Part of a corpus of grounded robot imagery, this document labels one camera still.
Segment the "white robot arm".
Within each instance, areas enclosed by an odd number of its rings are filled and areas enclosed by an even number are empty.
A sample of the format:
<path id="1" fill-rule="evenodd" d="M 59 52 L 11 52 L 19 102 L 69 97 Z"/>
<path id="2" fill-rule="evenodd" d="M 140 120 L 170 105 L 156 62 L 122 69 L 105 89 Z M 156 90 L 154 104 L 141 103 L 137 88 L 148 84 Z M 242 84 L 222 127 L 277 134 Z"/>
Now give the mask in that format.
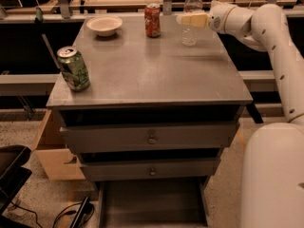
<path id="1" fill-rule="evenodd" d="M 208 27 L 267 52 L 286 121 L 259 128 L 247 142 L 241 176 L 240 228 L 304 228 L 304 58 L 283 9 L 214 1 L 209 12 L 186 12 L 181 25 Z"/>

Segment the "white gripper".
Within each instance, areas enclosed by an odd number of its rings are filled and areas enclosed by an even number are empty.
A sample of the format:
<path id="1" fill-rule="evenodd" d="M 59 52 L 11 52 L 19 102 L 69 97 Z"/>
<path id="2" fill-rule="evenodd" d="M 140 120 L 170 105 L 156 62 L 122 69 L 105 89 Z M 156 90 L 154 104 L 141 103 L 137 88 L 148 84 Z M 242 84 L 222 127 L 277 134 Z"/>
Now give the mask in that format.
<path id="1" fill-rule="evenodd" d="M 211 30 L 224 33 L 228 14 L 235 7 L 236 5 L 213 0 L 209 14 L 204 11 L 186 12 L 177 16 L 177 23 L 195 28 L 205 28 L 209 25 Z"/>

